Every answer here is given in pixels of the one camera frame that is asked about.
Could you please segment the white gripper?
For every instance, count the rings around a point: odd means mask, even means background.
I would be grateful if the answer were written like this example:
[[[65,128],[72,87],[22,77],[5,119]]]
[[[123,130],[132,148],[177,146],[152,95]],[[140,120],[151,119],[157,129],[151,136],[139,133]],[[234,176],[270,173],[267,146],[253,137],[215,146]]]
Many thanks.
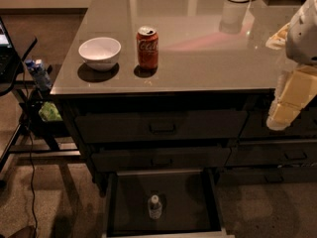
[[[268,111],[268,128],[282,131],[317,95],[317,67],[312,66],[317,65],[317,0],[306,0],[289,24],[269,37],[265,46],[273,50],[285,47],[286,56],[301,63],[281,73]]]

